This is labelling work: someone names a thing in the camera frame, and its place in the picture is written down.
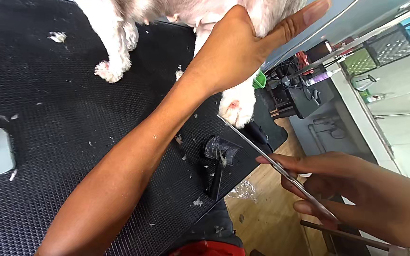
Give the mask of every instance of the forearm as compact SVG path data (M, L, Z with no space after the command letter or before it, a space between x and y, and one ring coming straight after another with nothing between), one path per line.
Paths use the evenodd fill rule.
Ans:
M137 205L168 144L208 97L187 77L127 134L72 192L40 255L102 255Z

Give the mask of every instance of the textured mat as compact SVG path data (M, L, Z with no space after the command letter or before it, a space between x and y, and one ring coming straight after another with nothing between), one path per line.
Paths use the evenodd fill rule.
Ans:
M106 51L74 3L0 0L0 119L14 147L18 173L0 175L0 255L32 255L61 204L93 166L145 119L174 84L178 65L192 59L192 29L164 23L139 26L133 67L108 84L94 76ZM47 38L65 32L65 43ZM199 152L213 134L245 149L223 175L224 196L254 167L256 152L215 115L219 95L208 99L172 142L140 203L108 255L157 255L215 202L205 193L212 161ZM273 146L286 139L261 101L256 121ZM202 206L194 206L200 198Z

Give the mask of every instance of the dog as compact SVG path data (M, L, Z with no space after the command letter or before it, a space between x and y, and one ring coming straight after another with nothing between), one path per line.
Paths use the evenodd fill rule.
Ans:
M216 22L235 5L248 11L257 37L265 37L277 23L303 8L306 0L75 0L104 44L109 61L100 62L94 74L109 83L117 82L131 67L129 52L139 40L136 23L148 25L166 16L182 22L196 33L194 56L202 48ZM243 83L226 90L219 104L219 115L236 128L251 119L256 98L254 73Z

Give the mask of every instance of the red clothing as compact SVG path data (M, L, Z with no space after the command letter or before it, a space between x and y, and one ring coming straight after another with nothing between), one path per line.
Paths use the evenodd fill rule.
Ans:
M235 245L200 241L185 245L169 256L245 256L245 249Z

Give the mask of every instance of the scissor blade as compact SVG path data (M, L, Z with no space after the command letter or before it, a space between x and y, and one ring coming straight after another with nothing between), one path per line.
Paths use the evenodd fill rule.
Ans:
M284 170L282 166L280 166L277 162L275 162L271 157L269 157L265 152L262 151L259 147L257 147L251 140L249 140L246 136L244 136L239 130L237 130L233 125L231 125L228 121L226 121L224 118L222 118L220 115L217 115L221 120L225 122L226 125L228 125L232 130L236 132L240 137L242 137L246 142L248 142L257 152L259 152L263 157L265 157L277 170L279 173L282 175L288 177L288 173Z
M228 125L232 130L236 132L240 137L242 137L246 142L248 142L257 152L259 152L263 157L265 157L273 166L273 168L278 171L280 174L282 174L284 177L286 177L294 186L296 186L305 196L306 198L312 202L313 205L315 205L322 213L324 213L326 216L328 216L330 219L334 220L335 222L338 223L338 219L331 213L327 208L325 208L317 199L315 199L310 193L308 193L303 185L294 177L290 176L288 172L284 170L284 168L278 163L275 162L271 157L269 157L265 152L263 152L259 147L257 147L252 141L250 141L246 136L244 136L239 130L237 130L233 125L231 125L228 121L226 121L224 118L222 118L220 115L217 115L221 120L225 122L226 125Z

